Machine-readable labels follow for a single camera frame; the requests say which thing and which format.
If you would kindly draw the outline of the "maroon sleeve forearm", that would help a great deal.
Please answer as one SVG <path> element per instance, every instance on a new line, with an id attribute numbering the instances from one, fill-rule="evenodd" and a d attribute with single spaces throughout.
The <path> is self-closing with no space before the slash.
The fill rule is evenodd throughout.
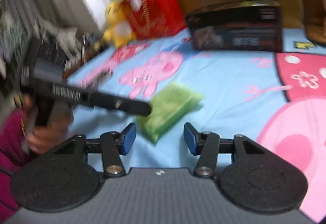
<path id="1" fill-rule="evenodd" d="M 14 215 L 19 208 L 10 191 L 11 176 L 30 161 L 22 150 L 22 118 L 22 110 L 15 110 L 1 128 L 1 222 Z"/>

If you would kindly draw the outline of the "person's left hand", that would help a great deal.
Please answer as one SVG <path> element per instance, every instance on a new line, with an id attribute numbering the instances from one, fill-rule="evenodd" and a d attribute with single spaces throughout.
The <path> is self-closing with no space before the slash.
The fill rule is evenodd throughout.
<path id="1" fill-rule="evenodd" d="M 24 134 L 23 147 L 28 153 L 41 155 L 66 139 L 68 127 L 74 121 L 70 108 L 61 104 L 55 106 L 55 112 L 46 126 L 37 126 L 34 116 L 37 113 L 34 101 L 28 95 L 23 100 L 21 128 Z"/>

